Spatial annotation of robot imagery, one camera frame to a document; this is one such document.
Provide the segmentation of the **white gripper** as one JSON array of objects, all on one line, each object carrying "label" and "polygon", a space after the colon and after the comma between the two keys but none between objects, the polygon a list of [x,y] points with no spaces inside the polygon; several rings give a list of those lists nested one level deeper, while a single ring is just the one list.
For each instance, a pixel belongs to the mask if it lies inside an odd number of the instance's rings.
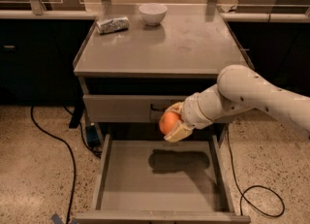
[{"label": "white gripper", "polygon": [[200,93],[188,96],[184,102],[177,102],[169,106],[166,112],[181,114],[182,120],[178,120],[164,139],[169,143],[177,143],[189,137],[194,128],[203,129],[212,124],[212,121],[204,116],[199,105]]}]

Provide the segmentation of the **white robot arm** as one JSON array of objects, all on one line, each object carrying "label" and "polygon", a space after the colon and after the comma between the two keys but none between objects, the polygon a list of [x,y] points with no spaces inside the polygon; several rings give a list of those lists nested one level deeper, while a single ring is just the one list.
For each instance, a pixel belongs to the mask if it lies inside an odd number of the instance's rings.
[{"label": "white robot arm", "polygon": [[160,118],[159,128],[166,141],[176,143],[224,116],[252,109],[310,137],[310,98],[277,87],[241,65],[224,68],[214,85],[168,107]]}]

